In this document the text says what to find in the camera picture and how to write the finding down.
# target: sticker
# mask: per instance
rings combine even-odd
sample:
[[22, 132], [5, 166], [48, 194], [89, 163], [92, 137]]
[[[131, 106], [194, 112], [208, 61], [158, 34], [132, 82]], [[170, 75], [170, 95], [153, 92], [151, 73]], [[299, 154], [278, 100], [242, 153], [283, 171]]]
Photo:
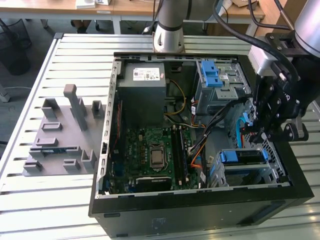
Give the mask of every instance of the sticker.
[[200, 174], [200, 178], [201, 178], [201, 180], [202, 180], [202, 182], [206, 182], [206, 175], [203, 173], [203, 171], [201, 172], [201, 174]]
[[195, 106], [191, 106], [191, 113], [192, 113], [192, 115], [196, 115], [196, 107]]
[[228, 78], [228, 75], [226, 74], [226, 75], [220, 75], [220, 79], [228, 80], [229, 78]]
[[110, 11], [96, 11], [97, 14], [111, 14]]
[[160, 81], [160, 69], [157, 67], [135, 68], [133, 81]]
[[54, 153], [55, 151], [48, 149], [48, 150], [42, 150], [41, 152], [42, 153]]
[[214, 157], [213, 156], [209, 156], [208, 161], [206, 161], [207, 164], [212, 164], [214, 162]]

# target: desk leg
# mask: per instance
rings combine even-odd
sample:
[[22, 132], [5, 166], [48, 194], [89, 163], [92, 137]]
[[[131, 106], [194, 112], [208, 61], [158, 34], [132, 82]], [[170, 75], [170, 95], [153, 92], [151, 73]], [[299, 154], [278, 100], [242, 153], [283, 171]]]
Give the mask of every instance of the desk leg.
[[10, 96], [7, 93], [7, 91], [4, 89], [4, 87], [0, 84], [0, 101], [3, 103], [7, 103], [10, 100]]
[[245, 34], [253, 37], [253, 36], [255, 35], [256, 31], [257, 31], [257, 28], [258, 28], [258, 26], [255, 25], [254, 21], [251, 21], [251, 23], [250, 23], [250, 25], [248, 26], [248, 29], [246, 30], [246, 33], [245, 33]]
[[46, 29], [48, 27], [48, 19], [40, 19], [42, 27]]
[[116, 15], [112, 16], [114, 34], [121, 34], [120, 21], [121, 21], [120, 16], [116, 16]]

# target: aluminum slotted surface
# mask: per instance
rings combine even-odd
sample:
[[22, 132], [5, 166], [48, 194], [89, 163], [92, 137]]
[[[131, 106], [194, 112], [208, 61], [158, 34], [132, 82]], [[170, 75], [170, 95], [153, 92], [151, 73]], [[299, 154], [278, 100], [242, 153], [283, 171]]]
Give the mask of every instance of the aluminum slotted surface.
[[[250, 46], [231, 37], [187, 36], [185, 49], [187, 53], [247, 55]], [[108, 239], [97, 221], [88, 217], [93, 175], [24, 177], [21, 173], [43, 117], [40, 107], [45, 98], [55, 97], [59, 105], [69, 105], [63, 89], [65, 84], [76, 84], [84, 104], [93, 100], [106, 104], [113, 53], [151, 51], [152, 39], [141, 35], [65, 34], [53, 41], [0, 161], [1, 239]], [[147, 239], [320, 239], [320, 122], [311, 107], [302, 120], [310, 132], [309, 141], [291, 146], [314, 198], [255, 227]]]

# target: motherboard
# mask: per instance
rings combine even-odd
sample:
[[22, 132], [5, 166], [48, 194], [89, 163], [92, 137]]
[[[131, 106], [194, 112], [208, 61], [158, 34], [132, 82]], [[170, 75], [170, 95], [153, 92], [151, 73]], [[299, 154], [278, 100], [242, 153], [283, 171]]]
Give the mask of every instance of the motherboard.
[[198, 173], [188, 168], [191, 145], [188, 127], [128, 128], [124, 162], [113, 166], [121, 176], [114, 183], [116, 193], [196, 189]]

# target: wire bundle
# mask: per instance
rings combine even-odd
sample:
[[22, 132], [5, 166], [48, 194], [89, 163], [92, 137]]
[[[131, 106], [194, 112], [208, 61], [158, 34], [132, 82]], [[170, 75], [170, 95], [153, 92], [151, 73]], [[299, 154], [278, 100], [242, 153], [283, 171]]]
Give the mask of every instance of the wire bundle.
[[203, 130], [201, 139], [194, 146], [192, 146], [191, 149], [190, 149], [190, 151], [193, 152], [195, 149], [198, 148], [195, 156], [192, 159], [191, 167], [198, 168], [198, 166], [196, 166], [196, 164], [194, 164], [194, 162], [196, 161], [197, 156], [201, 153], [201, 151], [205, 147], [208, 135], [211, 133], [212, 128], [217, 123], [219, 123], [221, 120], [223, 120], [226, 117], [226, 115], [228, 114], [230, 108], [232, 108], [236, 104], [245, 103], [246, 101], [247, 101], [246, 97], [241, 97], [241, 98], [239, 98], [237, 100], [232, 100], [228, 104], [223, 106], [216, 114], [214, 114], [212, 116], [212, 118], [209, 121], [208, 125]]
[[165, 113], [164, 115], [166, 116], [170, 116], [170, 115], [176, 115], [176, 114], [179, 114], [181, 113], [184, 109], [185, 109], [185, 106], [186, 106], [186, 96], [185, 96], [185, 93], [184, 91], [182, 91], [181, 87], [178, 85], [178, 83], [176, 83], [175, 81], [171, 80], [170, 79], [170, 82], [174, 83], [174, 85], [176, 85], [176, 87], [180, 90], [180, 92], [182, 93], [182, 96], [183, 96], [183, 105], [181, 107], [181, 109], [179, 111], [174, 111], [174, 112], [167, 112]]
[[[278, 4], [280, 5], [280, 7], [282, 8], [281, 4], [279, 3], [279, 1], [275, 0], [275, 3], [277, 5], [277, 7], [279, 8]], [[288, 26], [285, 25], [275, 25], [275, 24], [265, 24], [265, 23], [260, 23], [256, 20], [256, 17], [254, 15], [254, 10], [252, 8], [252, 2], [251, 0], [248, 1], [248, 7], [249, 7], [249, 11], [250, 11], [250, 15], [252, 18], [252, 21], [254, 22], [255, 25], [262, 27], [262, 28], [267, 28], [267, 29], [282, 29], [282, 30], [288, 30], [290, 31], [290, 28]]]
[[153, 27], [154, 27], [154, 25], [155, 25], [156, 19], [157, 19], [157, 17], [158, 17], [158, 14], [159, 14], [159, 12], [160, 12], [160, 9], [161, 9], [161, 7], [162, 7], [163, 2], [164, 2], [164, 0], [160, 0], [160, 1], [159, 1], [158, 9], [157, 9], [157, 11], [156, 11], [156, 0], [153, 1], [152, 23], [151, 23], [151, 25], [150, 25], [149, 27], [146, 27], [146, 28], [143, 30], [142, 34], [144, 34], [144, 33], [149, 33], [150, 31], [152, 31], [152, 29], [153, 29]]
[[[198, 103], [199, 103], [199, 101], [194, 101], [193, 103], [191, 103], [191, 106], [196, 105]], [[195, 115], [192, 115], [192, 117], [191, 117], [191, 125], [194, 126], [194, 127], [199, 127], [199, 124], [195, 124], [194, 119], [195, 119]]]

